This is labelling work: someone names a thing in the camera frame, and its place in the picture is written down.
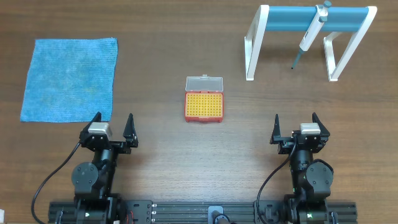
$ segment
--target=blue towel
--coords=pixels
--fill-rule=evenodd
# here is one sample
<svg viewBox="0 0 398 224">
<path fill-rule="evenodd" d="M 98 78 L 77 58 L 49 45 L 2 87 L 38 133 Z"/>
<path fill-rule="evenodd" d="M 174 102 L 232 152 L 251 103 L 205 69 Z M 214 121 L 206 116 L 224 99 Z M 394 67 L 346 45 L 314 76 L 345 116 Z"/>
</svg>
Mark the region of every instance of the blue towel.
<svg viewBox="0 0 398 224">
<path fill-rule="evenodd" d="M 115 38 L 36 40 L 21 121 L 109 121 L 117 56 Z"/>
</svg>

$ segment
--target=blue horizontal bar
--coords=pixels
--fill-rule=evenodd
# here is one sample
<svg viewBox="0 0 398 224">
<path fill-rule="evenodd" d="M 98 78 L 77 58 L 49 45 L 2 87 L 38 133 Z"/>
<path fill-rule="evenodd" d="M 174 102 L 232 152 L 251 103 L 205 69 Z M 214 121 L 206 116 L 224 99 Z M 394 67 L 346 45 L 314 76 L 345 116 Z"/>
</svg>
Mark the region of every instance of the blue horizontal bar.
<svg viewBox="0 0 398 224">
<path fill-rule="evenodd" d="M 331 7 L 323 32 L 356 32 L 368 14 L 367 7 Z M 317 10 L 315 6 L 270 6 L 266 30 L 307 31 Z"/>
</svg>

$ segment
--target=wooden tabletop surface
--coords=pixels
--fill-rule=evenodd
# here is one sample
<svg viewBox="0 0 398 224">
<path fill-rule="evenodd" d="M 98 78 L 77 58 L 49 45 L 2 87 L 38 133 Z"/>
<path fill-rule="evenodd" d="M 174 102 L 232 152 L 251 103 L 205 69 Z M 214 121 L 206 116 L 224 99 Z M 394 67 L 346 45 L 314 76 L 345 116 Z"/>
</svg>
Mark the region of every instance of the wooden tabletop surface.
<svg viewBox="0 0 398 224">
<path fill-rule="evenodd" d="M 275 114 L 282 134 L 317 112 L 331 132 L 316 158 L 335 169 L 333 200 L 358 204 L 360 223 L 397 223 L 398 1 L 339 1 L 378 7 L 368 33 L 338 82 L 328 82 L 322 33 L 291 70 L 303 32 L 268 32 L 254 82 L 244 76 L 243 37 L 260 4 L 314 6 L 322 1 L 0 1 L 0 208 L 7 222 L 33 222 L 40 183 L 69 155 L 86 123 L 19 121 L 35 39 L 118 38 L 110 125 L 122 139 L 129 113 L 139 137 L 121 155 L 113 192 L 126 199 L 252 202 L 285 156 L 269 144 Z M 340 57 L 349 35 L 336 39 Z M 186 123 L 187 76 L 224 79 L 222 123 Z M 36 212 L 71 200 L 72 169 L 91 161 L 79 149 L 45 185 Z M 288 167 L 262 198 L 292 193 Z"/>
</svg>

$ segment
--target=open box lid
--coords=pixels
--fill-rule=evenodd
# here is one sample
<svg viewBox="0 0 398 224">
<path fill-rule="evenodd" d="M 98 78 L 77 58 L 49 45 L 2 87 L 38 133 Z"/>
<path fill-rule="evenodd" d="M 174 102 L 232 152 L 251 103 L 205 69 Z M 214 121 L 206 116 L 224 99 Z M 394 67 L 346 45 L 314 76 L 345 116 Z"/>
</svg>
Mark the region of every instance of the open box lid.
<svg viewBox="0 0 398 224">
<path fill-rule="evenodd" d="M 207 75 L 187 77 L 185 91 L 222 92 L 224 91 L 223 77 L 208 77 Z"/>
</svg>

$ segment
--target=white stand leg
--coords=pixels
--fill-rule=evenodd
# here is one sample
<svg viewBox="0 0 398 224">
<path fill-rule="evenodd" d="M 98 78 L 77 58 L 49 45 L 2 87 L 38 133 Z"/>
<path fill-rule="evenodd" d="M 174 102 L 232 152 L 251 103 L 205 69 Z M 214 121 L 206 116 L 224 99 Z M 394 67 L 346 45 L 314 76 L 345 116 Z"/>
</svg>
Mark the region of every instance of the white stand leg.
<svg viewBox="0 0 398 224">
<path fill-rule="evenodd" d="M 337 81 L 341 72 L 347 65 L 349 59 L 353 55 L 355 49 L 361 42 L 366 31 L 368 31 L 369 26 L 372 24 L 374 16 L 377 13 L 377 7 L 376 6 L 368 6 L 368 9 L 369 9 L 368 15 L 366 16 L 365 20 L 361 24 L 361 27 L 359 28 L 359 30 L 352 35 L 351 39 L 348 42 L 347 48 L 344 51 L 343 56 L 341 56 L 340 61 L 337 63 L 337 66 L 335 64 L 335 55 L 333 53 L 332 41 L 334 38 L 339 36 L 341 33 L 340 32 L 332 32 L 330 35 L 323 38 L 323 45 L 325 47 L 325 56 L 326 56 L 326 66 L 328 68 L 328 77 L 329 77 L 330 82 Z"/>
<path fill-rule="evenodd" d="M 254 80 L 257 60 L 259 58 L 262 38 L 268 20 L 268 5 L 261 5 L 251 22 L 248 34 L 244 37 L 244 57 L 246 64 L 246 81 Z"/>
</svg>

